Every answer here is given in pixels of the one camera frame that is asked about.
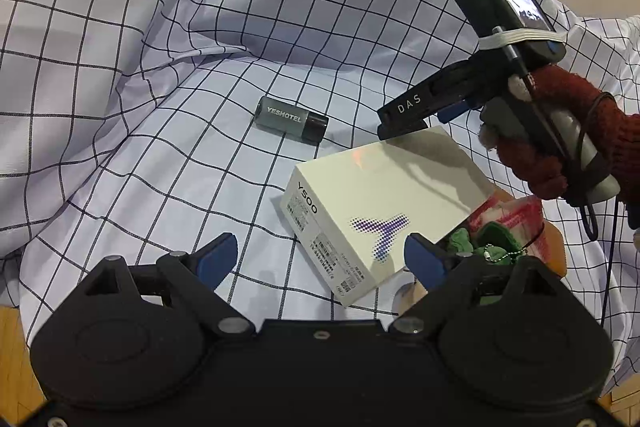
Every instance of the black cable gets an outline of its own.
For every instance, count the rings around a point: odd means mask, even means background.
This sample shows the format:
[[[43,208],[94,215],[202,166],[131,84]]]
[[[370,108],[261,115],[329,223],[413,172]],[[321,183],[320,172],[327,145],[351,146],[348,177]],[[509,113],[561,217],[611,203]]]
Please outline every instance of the black cable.
[[[584,143],[584,137],[587,133],[587,127],[589,126],[593,116],[595,115],[595,111],[604,100],[613,100],[615,103],[616,99],[610,92],[603,91],[601,92],[596,99],[591,103],[587,115],[584,117],[584,121],[580,122],[580,133],[578,133],[578,141],[575,145],[575,157],[574,157],[574,166],[577,165],[579,170],[577,172],[582,172],[582,146]],[[587,237],[591,241],[597,241],[598,239],[598,222],[596,219],[595,211],[593,210],[593,204],[589,201],[586,202],[586,207],[589,212],[589,219],[591,220],[591,224],[587,222],[587,215],[585,211],[585,205],[581,205],[580,210],[580,219],[582,220],[582,226],[584,227],[584,231],[587,234]]]
[[[529,248],[531,245],[533,245],[537,240],[540,239],[540,236],[542,235],[542,233],[545,231],[545,220],[542,220],[542,226],[540,227],[540,230],[538,230],[538,233],[536,235],[533,236],[533,238],[531,238],[531,240],[524,246],[522,247],[523,250],[527,250],[527,248]]]
[[[523,82],[525,84],[525,86],[527,87],[527,90],[529,91],[529,94],[531,95],[531,100],[534,100],[534,89],[533,89],[533,85],[531,84],[530,81],[530,73],[529,71],[526,70],[526,67],[524,66],[524,63],[522,62],[522,60],[520,59],[520,57],[518,57],[518,62],[520,62],[519,66],[520,69],[523,70],[523,73],[526,73],[526,75],[524,75],[522,77]],[[593,103],[591,103],[589,109],[587,110],[587,114],[584,117],[584,121],[580,122],[580,133],[578,133],[578,139],[575,145],[575,156],[572,158],[571,156],[568,155],[568,150],[566,147],[566,144],[564,143],[564,140],[562,139],[562,137],[560,136],[560,133],[558,131],[558,129],[556,128],[555,124],[553,123],[553,121],[551,120],[551,117],[548,115],[548,113],[543,110],[541,107],[536,106],[538,111],[540,112],[540,114],[543,115],[543,118],[545,118],[546,124],[549,126],[549,128],[551,129],[552,133],[554,134],[554,136],[556,137],[556,140],[558,141],[559,146],[561,147],[562,153],[565,154],[565,158],[567,160],[567,168],[573,172],[574,174],[579,174],[582,172],[582,162],[581,162],[581,157],[582,157],[582,147],[584,145],[584,138],[586,136],[587,133],[587,127],[589,126],[591,120],[593,119],[594,115],[595,115],[595,111],[598,108],[598,106],[600,105],[600,103],[602,103],[604,100],[613,100],[613,102],[616,101],[616,99],[614,98],[614,96],[607,91],[603,91],[601,92],[596,99],[593,101]],[[600,326],[604,327],[604,318],[605,318],[605,313],[607,310],[607,303],[609,302],[609,285],[611,282],[611,271],[613,268],[613,252],[614,252],[614,248],[615,248],[615,241],[616,241],[616,229],[618,227],[618,206],[620,204],[620,198],[619,196],[616,196],[616,201],[614,203],[615,207],[613,210],[613,225],[611,228],[611,240],[610,240],[610,248],[609,248],[609,260],[607,261],[607,277],[606,277],[606,281],[605,281],[605,291],[604,291],[604,298],[602,300],[602,314],[600,316]],[[599,235],[599,230],[598,230],[598,221],[595,215],[595,211],[593,209],[593,203],[591,203],[590,201],[586,202],[586,205],[581,205],[580,208],[580,218],[582,220],[582,225],[584,227],[584,231],[587,234],[587,237],[590,239],[590,241],[597,241],[598,239],[598,235]],[[589,213],[589,218],[590,218],[590,223],[587,221],[587,215],[586,213]]]
[[[609,301],[609,284],[611,282],[611,269],[613,267],[613,250],[616,240],[616,229],[618,227],[618,205],[620,198],[616,196],[615,208],[613,209],[613,226],[611,227],[611,245],[609,247],[609,261],[607,262],[607,279],[604,286],[604,299],[602,300],[602,315],[600,316],[600,326],[604,327],[604,314]]]
[[[522,57],[520,56],[519,53],[516,52],[516,57],[513,59],[513,62],[516,66],[516,70],[519,76],[522,78],[522,81],[524,82],[524,85],[527,88],[527,91],[529,91],[531,102],[534,104],[534,107],[538,110],[538,112],[542,115],[543,120],[545,120],[546,125],[549,127],[549,129],[551,130],[551,133],[554,135],[554,138],[556,139],[558,147],[560,148],[561,153],[565,158],[566,167],[569,170],[569,172],[571,172],[572,174],[572,178],[575,180],[580,179],[580,175],[583,172],[581,156],[582,156],[582,146],[584,143],[584,137],[586,136],[586,129],[591,119],[593,118],[593,115],[595,114],[595,110],[600,105],[600,103],[603,100],[607,100],[607,99],[611,99],[615,102],[616,99],[613,97],[613,95],[610,92],[603,91],[596,97],[593,103],[591,103],[591,106],[587,111],[587,115],[584,118],[584,121],[580,122],[580,133],[578,133],[578,139],[575,146],[575,155],[571,156],[569,154],[569,149],[567,148],[566,143],[564,143],[564,139],[562,138],[560,132],[558,131],[558,128],[556,127],[556,124],[553,122],[548,112],[543,107],[541,107],[539,104],[536,103],[535,90],[531,83],[531,80],[532,80],[531,74],[527,70],[527,67],[524,64],[524,61],[522,60]],[[598,220],[595,214],[595,210],[593,209],[593,203],[591,203],[590,201],[586,201],[586,203],[582,204],[578,208],[578,210],[580,212],[580,220],[582,221],[582,226],[584,228],[584,232],[586,233],[587,237],[589,238],[590,241],[597,241],[598,236],[600,235],[600,230],[598,229]]]

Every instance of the wooden floor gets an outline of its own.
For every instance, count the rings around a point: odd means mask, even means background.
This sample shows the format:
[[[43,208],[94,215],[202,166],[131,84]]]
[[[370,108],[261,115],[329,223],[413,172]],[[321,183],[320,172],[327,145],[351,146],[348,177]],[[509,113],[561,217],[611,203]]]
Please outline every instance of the wooden floor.
[[[640,422],[640,373],[614,387],[610,411],[626,425]]]
[[[18,310],[0,307],[0,416],[16,424],[43,401],[31,370]]]

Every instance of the red package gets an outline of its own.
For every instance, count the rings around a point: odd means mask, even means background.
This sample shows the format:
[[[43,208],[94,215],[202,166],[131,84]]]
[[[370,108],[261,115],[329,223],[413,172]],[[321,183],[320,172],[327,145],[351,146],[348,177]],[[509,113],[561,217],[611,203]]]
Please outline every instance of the red package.
[[[544,218],[540,198],[526,196],[517,200],[500,201],[495,195],[491,196],[469,216],[469,231],[474,235],[490,221],[497,221],[507,227],[523,247],[535,238],[527,247],[526,254],[534,255],[544,263],[550,260],[550,248],[542,233]]]

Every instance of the hand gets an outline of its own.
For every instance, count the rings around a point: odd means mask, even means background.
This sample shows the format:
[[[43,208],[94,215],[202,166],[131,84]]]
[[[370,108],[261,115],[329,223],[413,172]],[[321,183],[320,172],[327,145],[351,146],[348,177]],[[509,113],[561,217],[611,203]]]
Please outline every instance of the hand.
[[[588,80],[558,66],[540,68],[532,76],[536,101],[566,108],[578,121],[584,121],[587,111],[601,93]],[[511,77],[509,90],[520,100],[530,101],[522,79]],[[634,140],[640,141],[640,121],[625,115],[613,100],[605,99],[596,108],[586,131],[594,146],[610,163],[612,174],[622,188],[623,200],[625,197],[628,200],[633,192],[640,192],[636,187],[640,182],[640,169],[630,171],[628,165],[632,159],[630,153],[640,160],[640,144],[637,152],[630,147]],[[497,136],[495,129],[485,125],[480,130],[480,141],[487,147],[497,147],[500,161],[510,167],[519,179],[528,182],[531,192],[539,198],[553,200],[564,194],[567,181],[557,157],[543,154],[528,142]]]

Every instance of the black cap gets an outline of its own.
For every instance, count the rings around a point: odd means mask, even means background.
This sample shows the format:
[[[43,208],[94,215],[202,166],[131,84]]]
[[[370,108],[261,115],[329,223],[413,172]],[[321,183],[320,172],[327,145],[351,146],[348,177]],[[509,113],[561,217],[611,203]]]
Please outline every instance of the black cap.
[[[328,123],[329,119],[324,114],[309,111],[309,116],[306,117],[305,128],[302,130],[301,138],[313,144],[319,144],[322,138],[324,138],[324,132],[326,131]]]

